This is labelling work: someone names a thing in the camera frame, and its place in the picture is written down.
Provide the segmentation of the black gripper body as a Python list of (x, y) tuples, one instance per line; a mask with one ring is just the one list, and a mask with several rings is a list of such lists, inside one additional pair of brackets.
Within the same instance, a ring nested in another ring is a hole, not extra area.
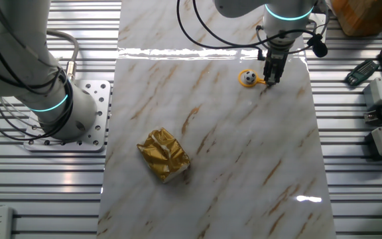
[(268, 50), (264, 71), (283, 71), (287, 62), (289, 49), (265, 46)]

